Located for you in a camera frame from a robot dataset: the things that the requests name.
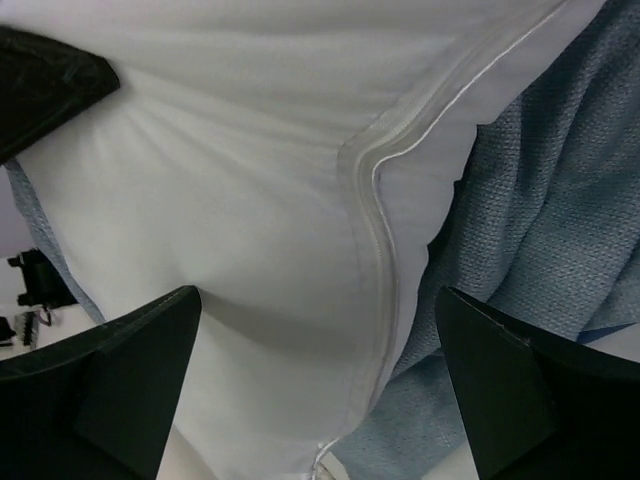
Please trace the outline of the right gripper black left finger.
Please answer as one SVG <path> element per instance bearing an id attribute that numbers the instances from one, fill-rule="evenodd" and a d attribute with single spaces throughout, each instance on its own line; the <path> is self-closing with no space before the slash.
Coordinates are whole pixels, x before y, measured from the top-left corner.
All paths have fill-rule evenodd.
<path id="1" fill-rule="evenodd" d="M 156 478 L 200 315 L 183 286 L 2 361 L 2 478 Z"/>

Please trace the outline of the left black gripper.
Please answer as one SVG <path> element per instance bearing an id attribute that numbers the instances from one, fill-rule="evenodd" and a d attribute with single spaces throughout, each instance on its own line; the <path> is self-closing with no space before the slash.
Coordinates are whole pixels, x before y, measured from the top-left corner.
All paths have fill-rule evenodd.
<path id="1" fill-rule="evenodd" d="M 15 158 L 120 88 L 103 58 L 1 28 L 1 161 Z"/>

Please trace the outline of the white pillow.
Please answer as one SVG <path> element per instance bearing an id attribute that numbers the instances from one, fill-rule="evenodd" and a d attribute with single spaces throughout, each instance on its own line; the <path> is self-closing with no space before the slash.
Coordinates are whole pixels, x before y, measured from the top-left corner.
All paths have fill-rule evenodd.
<path id="1" fill-rule="evenodd" d="M 5 1 L 113 97 L 19 155 L 106 319 L 182 284 L 175 417 L 220 479 L 309 479 L 389 381 L 477 127 L 597 1 Z"/>

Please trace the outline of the blue pillowcase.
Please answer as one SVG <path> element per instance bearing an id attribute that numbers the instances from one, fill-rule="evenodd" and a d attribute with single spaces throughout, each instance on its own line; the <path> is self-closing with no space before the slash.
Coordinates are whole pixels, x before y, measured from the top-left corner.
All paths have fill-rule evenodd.
<path id="1" fill-rule="evenodd" d="M 638 321 L 639 5 L 597 2 L 559 56 L 477 127 L 428 244 L 413 323 L 389 381 L 309 479 L 419 479 L 463 444 L 436 333 L 443 286 L 572 340 Z M 9 178 L 37 245 L 97 323 L 116 319 L 73 279 L 20 154 L 8 162 Z M 175 417 L 160 477 L 220 479 Z"/>

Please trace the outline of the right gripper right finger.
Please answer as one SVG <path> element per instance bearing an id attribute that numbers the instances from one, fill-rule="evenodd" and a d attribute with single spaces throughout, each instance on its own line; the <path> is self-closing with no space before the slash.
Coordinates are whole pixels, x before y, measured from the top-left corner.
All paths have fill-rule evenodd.
<path id="1" fill-rule="evenodd" d="M 636 479 L 639 364 L 452 288 L 435 316 L 482 479 Z"/>

